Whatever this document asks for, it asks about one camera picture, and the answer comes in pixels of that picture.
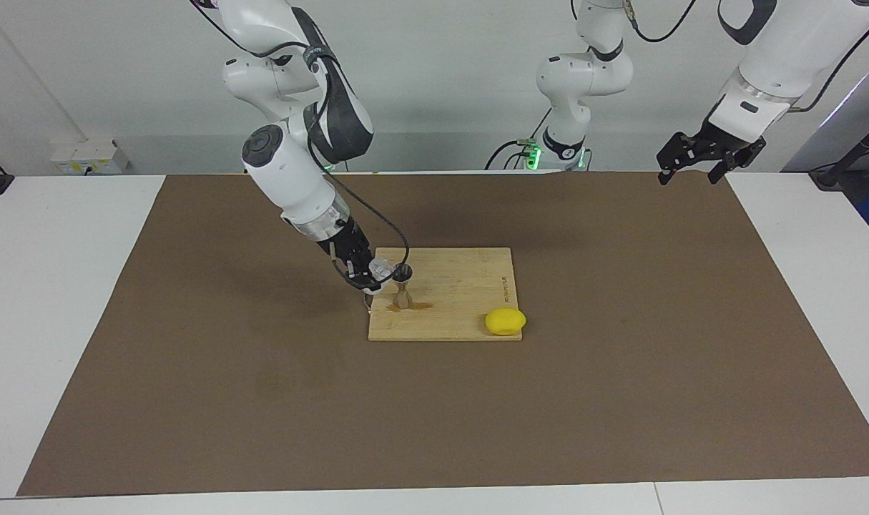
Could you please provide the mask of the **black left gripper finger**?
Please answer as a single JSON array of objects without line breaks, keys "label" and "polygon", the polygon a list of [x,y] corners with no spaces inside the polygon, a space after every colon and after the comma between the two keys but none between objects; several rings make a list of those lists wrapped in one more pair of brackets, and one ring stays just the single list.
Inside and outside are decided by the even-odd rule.
[{"label": "black left gripper finger", "polygon": [[660,185],[667,185],[676,172],[684,167],[698,163],[698,143],[698,138],[690,137],[683,132],[677,132],[667,140],[656,155],[660,167],[657,175]]},{"label": "black left gripper finger", "polygon": [[717,183],[726,175],[726,173],[737,169],[738,167],[748,167],[752,161],[757,159],[757,156],[767,146],[765,138],[758,138],[752,144],[744,149],[738,150],[723,150],[718,155],[718,160],[715,166],[709,172],[709,183],[717,185]]}]

